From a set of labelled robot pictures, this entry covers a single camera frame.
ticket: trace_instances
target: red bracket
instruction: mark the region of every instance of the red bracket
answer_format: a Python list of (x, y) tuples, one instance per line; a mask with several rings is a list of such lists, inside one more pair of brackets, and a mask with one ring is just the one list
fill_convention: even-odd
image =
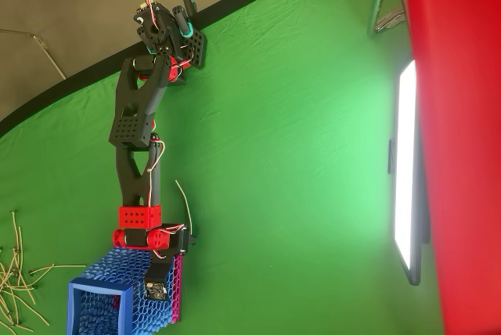
[(120, 228), (151, 229), (162, 225), (159, 204), (154, 206), (119, 206), (118, 226)]

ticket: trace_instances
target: white cable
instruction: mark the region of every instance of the white cable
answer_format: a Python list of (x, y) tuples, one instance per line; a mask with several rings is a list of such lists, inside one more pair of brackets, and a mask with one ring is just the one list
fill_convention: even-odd
[(160, 255), (160, 253), (158, 253), (156, 250), (154, 250), (153, 252), (157, 257), (159, 257), (159, 259), (165, 259), (167, 257), (167, 255)]
[(178, 180), (175, 180), (176, 185), (178, 186), (179, 190), (181, 191), (182, 197), (185, 199), (185, 205), (186, 205), (186, 212), (188, 212), (188, 219), (189, 219), (189, 234), (192, 235), (193, 232), (193, 225), (191, 222), (191, 214), (189, 213), (189, 206), (188, 206), (188, 200), (186, 199), (186, 194), (182, 190), (182, 187), (179, 185)]
[(160, 231), (163, 233), (168, 233), (169, 235), (175, 235), (184, 226), (185, 226), (184, 224), (180, 224), (180, 225), (176, 225), (174, 227), (163, 228)]
[(151, 166), (151, 168), (147, 169), (147, 171), (150, 173), (150, 190), (148, 191), (148, 207), (151, 207), (151, 192), (153, 191), (153, 185), (152, 185), (152, 182), (151, 182), (151, 171), (157, 166), (158, 162), (160, 161), (160, 158), (162, 157), (162, 155), (164, 154), (164, 151), (165, 151), (165, 143), (164, 143), (164, 141), (157, 140), (157, 141), (153, 141), (153, 142), (161, 143), (162, 144), (162, 150), (160, 151), (160, 155), (158, 155), (158, 158), (155, 160), (155, 162), (153, 163), (153, 165)]

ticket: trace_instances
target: red panel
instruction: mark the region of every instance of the red panel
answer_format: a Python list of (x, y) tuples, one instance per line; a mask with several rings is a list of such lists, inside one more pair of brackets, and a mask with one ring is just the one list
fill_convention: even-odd
[(447, 334), (501, 333), (501, 0), (408, 0)]
[(118, 226), (121, 228), (155, 228), (162, 224), (160, 205), (119, 206)]
[(146, 235), (148, 247), (154, 250), (167, 249), (169, 247), (169, 234), (160, 229), (151, 229)]

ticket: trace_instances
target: hole pattern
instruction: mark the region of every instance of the hole pattern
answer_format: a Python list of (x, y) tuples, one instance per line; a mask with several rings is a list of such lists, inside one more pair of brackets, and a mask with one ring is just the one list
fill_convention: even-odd
[(137, 135), (138, 130), (138, 120), (134, 117), (121, 117), (117, 122), (117, 131), (115, 132), (115, 138), (130, 138)]
[[(132, 335), (150, 335), (179, 320), (182, 255), (175, 255), (165, 277), (166, 301), (146, 299), (142, 277), (150, 265), (148, 250), (114, 247), (97, 262), (89, 265), (82, 278), (124, 283), (133, 286)], [(79, 335), (115, 335), (118, 310), (113, 310), (113, 295), (81, 295)]]

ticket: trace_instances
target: mesh basket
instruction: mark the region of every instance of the mesh basket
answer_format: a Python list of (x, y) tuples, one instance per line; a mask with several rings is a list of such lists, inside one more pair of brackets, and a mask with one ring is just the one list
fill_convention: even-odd
[(146, 298), (143, 276), (150, 266), (150, 252), (114, 247), (97, 262), (89, 265), (81, 278), (104, 283), (120, 283), (132, 287), (132, 330), (118, 332), (118, 318), (122, 296), (99, 294), (81, 290), (80, 303), (72, 318), (79, 321), (77, 332), (67, 335), (150, 335), (161, 327), (179, 320), (181, 296), (182, 255), (173, 257), (171, 268), (165, 277), (168, 299), (165, 301)]

